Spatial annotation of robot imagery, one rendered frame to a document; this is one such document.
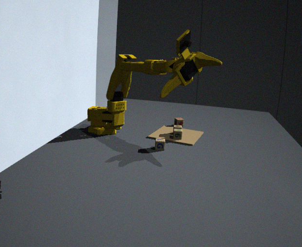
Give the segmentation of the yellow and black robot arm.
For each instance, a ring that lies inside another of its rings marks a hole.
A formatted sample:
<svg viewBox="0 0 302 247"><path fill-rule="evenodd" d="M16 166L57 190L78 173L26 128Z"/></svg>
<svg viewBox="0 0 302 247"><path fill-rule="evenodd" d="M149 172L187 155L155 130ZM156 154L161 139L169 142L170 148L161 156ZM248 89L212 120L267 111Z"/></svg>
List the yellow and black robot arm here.
<svg viewBox="0 0 302 247"><path fill-rule="evenodd" d="M144 62L136 62L136 59L133 55L118 55L106 94L107 108L94 106L89 109L91 126L88 127L88 132L97 135L116 134L116 129L121 129L121 126L124 125L126 101L123 99L127 97L129 91L132 71L150 75L173 73L173 65L179 58L172 58L170 61L158 59L145 60ZM121 91L115 92L120 83L122 85Z"/></svg>

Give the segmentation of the tan mat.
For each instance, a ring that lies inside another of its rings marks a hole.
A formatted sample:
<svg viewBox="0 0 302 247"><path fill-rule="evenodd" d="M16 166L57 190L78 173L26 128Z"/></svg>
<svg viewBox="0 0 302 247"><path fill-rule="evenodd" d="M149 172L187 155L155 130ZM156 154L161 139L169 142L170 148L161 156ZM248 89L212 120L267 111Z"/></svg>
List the tan mat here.
<svg viewBox="0 0 302 247"><path fill-rule="evenodd" d="M182 128L182 139L173 139L173 127L171 126L163 126L154 133L150 134L148 138L164 138L165 141L175 142L180 144L186 144L193 146L195 142L201 137L203 132L183 129Z"/></svg>

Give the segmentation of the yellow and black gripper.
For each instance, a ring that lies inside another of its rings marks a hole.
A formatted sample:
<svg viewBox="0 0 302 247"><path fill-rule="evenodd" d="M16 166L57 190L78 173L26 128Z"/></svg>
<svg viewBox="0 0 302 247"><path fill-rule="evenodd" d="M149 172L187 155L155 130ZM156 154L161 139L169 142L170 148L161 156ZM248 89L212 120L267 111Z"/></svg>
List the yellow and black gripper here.
<svg viewBox="0 0 302 247"><path fill-rule="evenodd" d="M173 65L173 76L164 85L160 97L164 98L179 85L186 86L193 81L195 74L201 72L205 66L221 66L222 62L201 52L189 52L191 46L188 29L176 40L176 54L181 57Z"/></svg>

